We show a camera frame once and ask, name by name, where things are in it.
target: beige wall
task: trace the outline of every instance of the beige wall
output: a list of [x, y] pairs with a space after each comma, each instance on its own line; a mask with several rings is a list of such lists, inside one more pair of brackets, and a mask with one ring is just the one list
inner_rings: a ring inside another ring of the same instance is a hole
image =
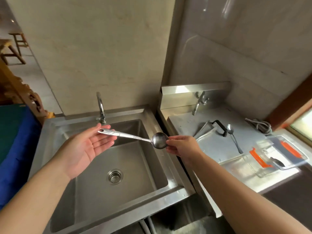
[[7, 0], [65, 115], [157, 103], [175, 0]]
[[231, 80], [227, 102], [264, 118], [312, 71], [312, 0], [186, 0], [169, 80]]

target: green cloth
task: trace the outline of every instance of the green cloth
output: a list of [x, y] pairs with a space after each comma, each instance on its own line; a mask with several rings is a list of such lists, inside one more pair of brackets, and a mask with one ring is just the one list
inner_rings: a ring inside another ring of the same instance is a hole
[[25, 104], [0, 106], [0, 163], [6, 158], [22, 122]]

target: orange handle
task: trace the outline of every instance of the orange handle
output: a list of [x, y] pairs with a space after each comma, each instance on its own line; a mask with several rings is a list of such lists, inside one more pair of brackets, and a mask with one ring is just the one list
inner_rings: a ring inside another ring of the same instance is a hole
[[263, 159], [255, 152], [255, 148], [252, 148], [249, 153], [254, 157], [254, 159], [261, 165], [263, 168], [272, 168], [272, 165], [267, 164]]
[[291, 152], [295, 157], [302, 158], [301, 154], [297, 150], [295, 150], [293, 147], [291, 147], [290, 144], [286, 143], [285, 141], [281, 141], [280, 143], [284, 146], [285, 149]]

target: wall-mounted faucet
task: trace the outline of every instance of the wall-mounted faucet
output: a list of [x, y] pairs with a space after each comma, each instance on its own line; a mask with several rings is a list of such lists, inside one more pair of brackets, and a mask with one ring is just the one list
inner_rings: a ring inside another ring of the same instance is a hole
[[206, 105], [206, 104], [207, 104], [207, 100], [204, 101], [205, 93], [206, 93], [206, 91], [203, 91], [202, 94], [200, 95], [200, 97], [198, 98], [197, 104], [195, 105], [195, 108], [194, 108], [194, 110], [193, 110], [193, 112], [192, 112], [192, 115], [193, 115], [193, 116], [196, 115], [198, 106], [199, 106], [200, 104], [202, 104], [202, 105]]
[[103, 108], [101, 94], [99, 92], [96, 92], [96, 97], [98, 98], [98, 103], [99, 103], [99, 122], [102, 125], [105, 125], [106, 124], [105, 112], [104, 112], [104, 108]]

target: sink drain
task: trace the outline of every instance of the sink drain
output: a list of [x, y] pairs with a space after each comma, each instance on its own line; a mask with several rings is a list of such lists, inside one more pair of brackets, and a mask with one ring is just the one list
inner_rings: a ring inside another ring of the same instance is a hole
[[110, 183], [110, 185], [117, 185], [122, 181], [122, 179], [123, 173], [119, 169], [113, 169], [107, 173], [107, 180]]

